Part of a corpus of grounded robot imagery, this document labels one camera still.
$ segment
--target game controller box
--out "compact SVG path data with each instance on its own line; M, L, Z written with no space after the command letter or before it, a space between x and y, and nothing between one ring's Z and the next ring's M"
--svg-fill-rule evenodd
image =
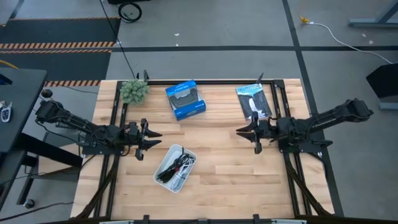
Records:
M194 80L168 87L166 94L177 121L206 111L206 104L200 97Z

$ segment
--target wheel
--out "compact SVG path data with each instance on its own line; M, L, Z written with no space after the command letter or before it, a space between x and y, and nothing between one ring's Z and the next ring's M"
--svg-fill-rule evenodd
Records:
M33 201L32 199L26 199L25 203L23 204L23 206L27 209L31 209L35 206L35 201Z
M119 6L119 16L124 22L133 23L141 18L142 9L134 2L125 2Z

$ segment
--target table leg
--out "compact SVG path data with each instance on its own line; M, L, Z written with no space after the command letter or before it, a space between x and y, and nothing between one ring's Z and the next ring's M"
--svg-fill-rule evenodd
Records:
M16 148L22 148L36 155L44 156L73 167L81 167L81 162L83 161L80 156L52 146L24 133L19 135Z
M395 0L378 17L371 19L349 19L348 25L351 27L398 28L398 20L390 19L397 11L398 0Z
M7 154L1 154L0 161L0 210L7 199L8 193L14 183L19 168L26 156L26 151L11 150Z

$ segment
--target product package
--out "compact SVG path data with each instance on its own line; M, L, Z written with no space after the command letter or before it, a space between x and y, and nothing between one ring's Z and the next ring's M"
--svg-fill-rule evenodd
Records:
M166 94L177 121L206 111L206 104L194 80L168 87Z
M254 111L258 112L259 118L266 118L272 115L261 84L238 87L236 93L241 102L246 120L251 119Z

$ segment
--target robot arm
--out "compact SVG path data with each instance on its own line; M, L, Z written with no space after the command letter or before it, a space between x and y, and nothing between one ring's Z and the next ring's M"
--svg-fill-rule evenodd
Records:
M255 153L259 154L262 151L260 139L275 141L287 138L289 143L297 144L306 141L312 133L345 121L367 121L372 114L373 111L368 109L364 101L353 99L308 119L279 118L276 126L271 125L271 118L259 121L257 112L253 112L251 124L236 131L238 135L255 142Z
M142 150L147 151L161 142L161 140L148 141L144 139L145 136L148 138L162 136L148 129L148 122L145 118L141 120L141 132L138 130L136 122L130 122L129 125L120 128L115 125L100 126L71 114L63 108L61 103L56 101L41 101L36 116L36 123L59 122L86 133L86 142L81 144L82 146L96 147L102 145L115 149L115 153L119 146L138 146L135 156L140 161L144 158Z

